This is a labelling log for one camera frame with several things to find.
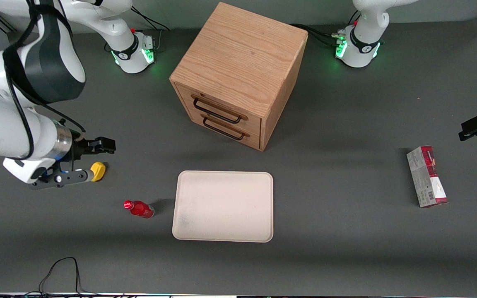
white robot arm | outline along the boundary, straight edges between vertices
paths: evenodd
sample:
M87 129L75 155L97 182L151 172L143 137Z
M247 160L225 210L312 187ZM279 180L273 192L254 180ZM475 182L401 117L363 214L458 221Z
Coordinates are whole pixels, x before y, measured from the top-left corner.
M65 127L64 121L49 119L34 109L41 105L53 110L48 104L77 98L85 85L85 73L72 46L64 8L59 0L16 0L15 5L9 6L20 5L26 7L22 10L30 10L31 23L17 43L0 51L0 156L6 157L3 165L32 188L91 181L94 172L62 172L60 162L72 163L84 154L114 153L115 142L103 137L85 140L81 133ZM34 24L39 37L24 46Z
M380 38L390 24L387 9L408 5L418 0L353 0L360 11L358 24L338 31L345 34L336 51L336 57L351 67L364 67L376 57Z
M29 17L26 0L0 0L0 12L16 17ZM85 25L106 40L115 62L126 73L142 72L154 62L154 40L132 32L126 22L116 17L130 10L132 0L60 0L65 17Z

bottle cap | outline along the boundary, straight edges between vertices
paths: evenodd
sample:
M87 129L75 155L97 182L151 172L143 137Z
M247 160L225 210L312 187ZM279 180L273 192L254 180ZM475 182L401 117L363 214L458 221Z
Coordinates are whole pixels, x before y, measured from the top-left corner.
M130 200L127 200L125 201L125 204L123 205L123 207L125 209L131 209L131 208L134 208L134 202L130 201Z

red bottle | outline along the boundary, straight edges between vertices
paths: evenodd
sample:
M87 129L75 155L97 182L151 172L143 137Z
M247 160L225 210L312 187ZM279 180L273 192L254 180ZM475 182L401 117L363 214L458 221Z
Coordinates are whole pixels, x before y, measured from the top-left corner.
M149 219L154 215L154 208L141 201L125 201L125 209L128 209L133 215Z

drawer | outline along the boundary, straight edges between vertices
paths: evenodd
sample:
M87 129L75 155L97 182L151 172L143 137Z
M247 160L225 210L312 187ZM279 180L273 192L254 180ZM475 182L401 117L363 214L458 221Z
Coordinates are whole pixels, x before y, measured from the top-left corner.
M193 90L189 87L177 84L178 92L183 100L183 104L188 109L189 115L204 113L213 119L218 119L227 124L228 127L235 127L241 132L249 132L259 135L261 131L261 119L248 113L233 111L229 107L210 99L210 96Z
M217 132L220 135L226 136L230 139L233 139L239 143L242 143L248 147L259 150L260 148L260 137L259 134L252 134L250 132L245 132L240 130L240 128L233 127L229 123L226 123L218 118L214 118L211 115L206 113L196 113L191 115L191 120Z

robot logo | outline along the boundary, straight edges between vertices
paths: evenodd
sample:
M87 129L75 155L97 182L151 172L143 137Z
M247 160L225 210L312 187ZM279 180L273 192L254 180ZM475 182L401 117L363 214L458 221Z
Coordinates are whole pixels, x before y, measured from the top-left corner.
M362 48L362 52L369 53L373 49L372 46L365 46Z

